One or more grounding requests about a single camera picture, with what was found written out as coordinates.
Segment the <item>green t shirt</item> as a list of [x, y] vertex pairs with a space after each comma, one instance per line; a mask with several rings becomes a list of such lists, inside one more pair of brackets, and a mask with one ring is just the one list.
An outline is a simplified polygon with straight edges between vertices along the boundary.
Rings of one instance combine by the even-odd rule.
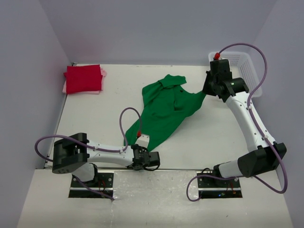
[[165, 142], [180, 124], [198, 111], [205, 99], [201, 91], [187, 92], [182, 85], [186, 77], [166, 75], [163, 79], [142, 89], [142, 127], [137, 120], [126, 131], [128, 144], [135, 144], [138, 132], [150, 137], [148, 150], [152, 151]]

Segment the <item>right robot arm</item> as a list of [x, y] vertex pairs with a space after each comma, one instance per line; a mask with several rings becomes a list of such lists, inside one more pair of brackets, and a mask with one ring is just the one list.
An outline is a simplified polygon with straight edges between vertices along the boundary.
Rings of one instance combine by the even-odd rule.
[[214, 166], [212, 182], [224, 186], [232, 177], [253, 177], [279, 166], [277, 155], [284, 157], [284, 143], [277, 143], [267, 131], [252, 101], [249, 88], [242, 78], [233, 78], [227, 59], [210, 62], [203, 93], [218, 96], [232, 111], [244, 135], [248, 153], [234, 161]]

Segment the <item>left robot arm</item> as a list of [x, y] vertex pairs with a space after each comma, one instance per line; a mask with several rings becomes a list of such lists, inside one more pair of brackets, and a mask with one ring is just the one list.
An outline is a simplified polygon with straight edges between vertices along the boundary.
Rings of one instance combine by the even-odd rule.
[[140, 136], [135, 144], [115, 147], [88, 140], [86, 133], [77, 133], [63, 137], [54, 143], [54, 174], [70, 173], [87, 186], [98, 183], [96, 163], [117, 164], [135, 171], [153, 171], [159, 168], [158, 152], [148, 151], [149, 136]]

